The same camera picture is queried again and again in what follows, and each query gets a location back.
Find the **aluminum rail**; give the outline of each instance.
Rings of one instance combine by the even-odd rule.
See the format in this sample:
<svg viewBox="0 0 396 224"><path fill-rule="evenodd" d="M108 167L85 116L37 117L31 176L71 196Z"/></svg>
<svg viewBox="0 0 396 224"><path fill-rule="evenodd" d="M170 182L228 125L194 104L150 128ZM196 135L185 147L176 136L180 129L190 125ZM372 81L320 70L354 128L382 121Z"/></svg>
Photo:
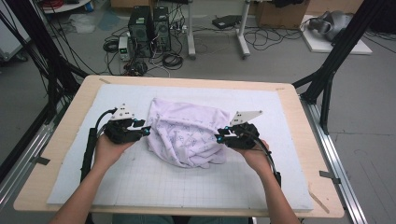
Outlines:
<svg viewBox="0 0 396 224"><path fill-rule="evenodd" d="M57 105L57 115L64 109L64 105ZM20 183L35 166L35 159L39 157L42 150L51 139L59 121L59 117L55 116L49 124L42 124L30 141L29 145L22 152L18 160L9 170L7 176L0 185L0 212L6 206L9 198L20 187Z"/></svg>
<svg viewBox="0 0 396 224"><path fill-rule="evenodd" d="M320 112L317 105L308 104L302 101L305 114L311 124L311 128L317 138L320 149L323 152L325 161L328 163L329 170L334 174L335 178L340 180L340 184L335 184L338 192L341 194L342 199L346 205L349 217L353 223L367 224L367 220L361 210L361 206L349 183L344 166L338 157L337 150L335 149L332 139L327 135L320 126Z"/></svg>

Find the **table leg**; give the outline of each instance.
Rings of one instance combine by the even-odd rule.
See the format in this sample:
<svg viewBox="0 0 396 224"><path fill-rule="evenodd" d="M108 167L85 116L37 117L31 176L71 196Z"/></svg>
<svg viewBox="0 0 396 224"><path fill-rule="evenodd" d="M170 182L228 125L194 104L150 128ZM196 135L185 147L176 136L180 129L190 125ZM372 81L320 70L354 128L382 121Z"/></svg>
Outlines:
<svg viewBox="0 0 396 224"><path fill-rule="evenodd" d="M187 43L189 44L189 57L195 60L195 45L194 45L194 36L192 34L192 1L189 0L189 32L187 34Z"/></svg>
<svg viewBox="0 0 396 224"><path fill-rule="evenodd" d="M240 29L236 29L236 36L238 37L239 44L242 48L242 58L246 59L246 57L250 56L250 51L248 50L248 44L244 37L245 25L247 23L248 18L248 9L250 7L250 0L245 0L244 9L242 11L242 21Z"/></svg>

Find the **wooden table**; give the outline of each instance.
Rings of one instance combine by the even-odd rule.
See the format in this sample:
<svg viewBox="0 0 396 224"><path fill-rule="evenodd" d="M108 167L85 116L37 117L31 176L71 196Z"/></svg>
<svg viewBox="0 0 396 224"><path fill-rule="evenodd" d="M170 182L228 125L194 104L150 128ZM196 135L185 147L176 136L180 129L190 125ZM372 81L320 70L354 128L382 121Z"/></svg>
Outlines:
<svg viewBox="0 0 396 224"><path fill-rule="evenodd" d="M308 123L298 94L292 85L286 83L108 76L89 76L85 78L42 154L42 157L50 159L50 163L48 165L38 164L35 167L14 203L16 210L56 211L59 209L60 206L58 205L47 204L47 199L56 181L64 156L71 147L79 126L89 111L99 88L106 84L277 91L314 204L314 210L296 213L297 216L342 217L344 215L343 206L332 181L329 178L319 176L319 171L328 171L328 169L321 156L318 143ZM254 209L239 211L236 209L93 206L92 211L182 216L268 216L267 211Z"/></svg>

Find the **forearm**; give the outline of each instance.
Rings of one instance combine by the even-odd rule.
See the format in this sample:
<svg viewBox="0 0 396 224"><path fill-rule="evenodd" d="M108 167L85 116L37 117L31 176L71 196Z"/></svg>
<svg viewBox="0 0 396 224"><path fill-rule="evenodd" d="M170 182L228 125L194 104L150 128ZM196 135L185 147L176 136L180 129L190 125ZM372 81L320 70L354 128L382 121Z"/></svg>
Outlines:
<svg viewBox="0 0 396 224"><path fill-rule="evenodd" d="M271 170L260 170L257 174L264 186L271 223L299 223Z"/></svg>
<svg viewBox="0 0 396 224"><path fill-rule="evenodd" d="M85 223L105 172L101 169L92 168L50 223Z"/></svg>

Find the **cardboard box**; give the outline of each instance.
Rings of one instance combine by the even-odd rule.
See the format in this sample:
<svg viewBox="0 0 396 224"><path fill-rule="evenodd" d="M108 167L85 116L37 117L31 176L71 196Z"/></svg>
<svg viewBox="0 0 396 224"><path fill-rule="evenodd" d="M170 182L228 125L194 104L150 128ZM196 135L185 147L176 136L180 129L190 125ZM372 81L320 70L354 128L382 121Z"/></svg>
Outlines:
<svg viewBox="0 0 396 224"><path fill-rule="evenodd" d="M356 13L363 0L311 0L306 15L320 16L326 11L340 10L344 13Z"/></svg>
<svg viewBox="0 0 396 224"><path fill-rule="evenodd" d="M150 6L154 7L154 0L110 0L112 7L135 7L135 6Z"/></svg>
<svg viewBox="0 0 396 224"><path fill-rule="evenodd" d="M257 6L259 5L259 2L256 1L251 1L250 6L248 7L248 15L256 15L256 10Z"/></svg>
<svg viewBox="0 0 396 224"><path fill-rule="evenodd" d="M275 7L274 4L261 2L256 11L257 24L272 28L300 29L309 2L310 0L305 0L301 4L286 7Z"/></svg>

